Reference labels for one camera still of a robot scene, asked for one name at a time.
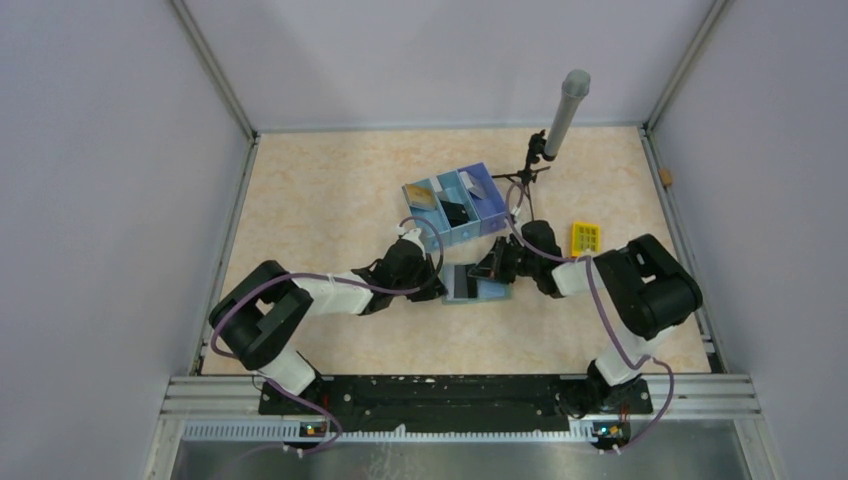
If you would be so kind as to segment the green leather card holder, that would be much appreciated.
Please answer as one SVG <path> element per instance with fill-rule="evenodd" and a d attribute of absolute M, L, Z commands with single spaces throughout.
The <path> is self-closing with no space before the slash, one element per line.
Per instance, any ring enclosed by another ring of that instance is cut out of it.
<path fill-rule="evenodd" d="M 510 285 L 472 277 L 468 274 L 472 267 L 473 264 L 447 264 L 443 267 L 441 281 L 446 289 L 443 304 L 476 304 L 512 298 Z"/>

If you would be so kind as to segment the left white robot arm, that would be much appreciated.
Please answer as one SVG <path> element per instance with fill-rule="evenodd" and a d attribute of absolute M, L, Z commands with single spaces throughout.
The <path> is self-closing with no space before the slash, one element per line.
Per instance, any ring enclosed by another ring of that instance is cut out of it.
<path fill-rule="evenodd" d="M 262 262 L 212 309 L 210 348 L 281 387 L 295 412 L 314 410 L 321 397 L 318 373 L 290 344 L 297 328 L 308 317 L 371 315 L 397 297 L 422 302 L 444 296 L 442 263 L 427 253 L 421 235 L 418 228 L 408 230 L 383 257 L 343 273 L 292 273 L 275 260 Z"/>

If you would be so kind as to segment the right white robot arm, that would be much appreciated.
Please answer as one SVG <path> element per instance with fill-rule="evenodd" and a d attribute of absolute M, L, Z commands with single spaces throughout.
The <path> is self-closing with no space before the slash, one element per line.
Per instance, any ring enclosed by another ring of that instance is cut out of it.
<path fill-rule="evenodd" d="M 610 345 L 590 362 L 584 380 L 560 393 L 562 409 L 574 417 L 622 404 L 662 341 L 703 304 L 697 282 L 653 235 L 567 259 L 544 220 L 497 238 L 469 274 L 501 284 L 529 277 L 551 298 L 592 296 Z"/>

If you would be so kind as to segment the purple card tray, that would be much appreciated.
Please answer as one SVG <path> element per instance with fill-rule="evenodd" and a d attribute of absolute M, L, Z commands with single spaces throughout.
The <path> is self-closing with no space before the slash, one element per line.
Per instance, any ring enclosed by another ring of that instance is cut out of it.
<path fill-rule="evenodd" d="M 507 227 L 506 204 L 495 183 L 495 179 L 492 178 L 486 165 L 480 162 L 461 167 L 457 171 L 459 172 L 460 170 L 468 171 L 471 175 L 478 178 L 488 193 L 487 199 L 477 199 L 471 196 L 476 212 L 481 220 L 479 236 L 488 236 L 505 229 Z"/>

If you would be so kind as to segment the light blue card tray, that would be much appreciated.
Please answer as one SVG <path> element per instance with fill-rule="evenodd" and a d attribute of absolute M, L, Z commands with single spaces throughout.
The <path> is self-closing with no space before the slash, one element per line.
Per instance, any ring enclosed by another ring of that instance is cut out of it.
<path fill-rule="evenodd" d="M 438 201 L 438 207 L 433 211 L 415 209 L 407 205 L 410 210 L 410 215 L 418 217 L 418 220 L 415 220 L 415 224 L 422 230 L 422 242 L 424 247 L 428 251 L 437 251 L 439 249 L 439 243 L 442 243 L 444 248 L 448 248 L 450 246 L 450 227 L 442 211 L 440 199 L 437 197 L 431 181 L 429 179 L 424 179 L 406 184 L 415 184 L 431 189 Z"/>

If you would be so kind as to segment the middle blue card tray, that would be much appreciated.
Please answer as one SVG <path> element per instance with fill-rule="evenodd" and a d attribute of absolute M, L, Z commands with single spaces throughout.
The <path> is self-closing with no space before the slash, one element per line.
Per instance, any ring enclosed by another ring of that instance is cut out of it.
<path fill-rule="evenodd" d="M 481 220 L 459 172 L 452 170 L 437 175 L 435 179 L 441 187 L 441 208 L 450 227 L 449 244 L 457 245 L 477 238 Z"/>

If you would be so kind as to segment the coloured toy brick block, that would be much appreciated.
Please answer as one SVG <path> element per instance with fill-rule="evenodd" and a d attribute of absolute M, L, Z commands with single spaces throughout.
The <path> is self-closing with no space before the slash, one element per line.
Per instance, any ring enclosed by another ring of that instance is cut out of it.
<path fill-rule="evenodd" d="M 572 257 L 595 254 L 601 251 L 601 228 L 599 225 L 575 221 L 571 228 L 570 252 Z"/>

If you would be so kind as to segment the grey cylinder on tripod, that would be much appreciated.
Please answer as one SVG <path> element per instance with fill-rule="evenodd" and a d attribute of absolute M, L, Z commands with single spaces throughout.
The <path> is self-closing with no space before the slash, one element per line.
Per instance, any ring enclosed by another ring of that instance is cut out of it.
<path fill-rule="evenodd" d="M 571 70 L 563 80 L 560 102 L 542 152 L 545 160 L 557 157 L 578 107 L 589 94 L 590 84 L 590 74 L 582 69 Z"/>

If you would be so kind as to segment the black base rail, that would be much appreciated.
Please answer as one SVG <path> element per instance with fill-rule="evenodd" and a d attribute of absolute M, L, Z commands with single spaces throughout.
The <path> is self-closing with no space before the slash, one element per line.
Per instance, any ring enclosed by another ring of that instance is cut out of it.
<path fill-rule="evenodd" d="M 530 433 L 568 430 L 588 415 L 650 414 L 645 380 L 602 387 L 585 375 L 337 375 L 320 377 L 299 399 L 262 389 L 262 415 L 331 413 L 346 433 Z"/>

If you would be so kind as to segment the small brown wall piece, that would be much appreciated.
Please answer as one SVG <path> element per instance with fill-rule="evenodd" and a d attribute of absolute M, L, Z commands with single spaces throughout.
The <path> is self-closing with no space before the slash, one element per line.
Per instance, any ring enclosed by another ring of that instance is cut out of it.
<path fill-rule="evenodd" d="M 663 188 L 669 188 L 673 184 L 673 176 L 669 169 L 660 168 L 658 177 Z"/>

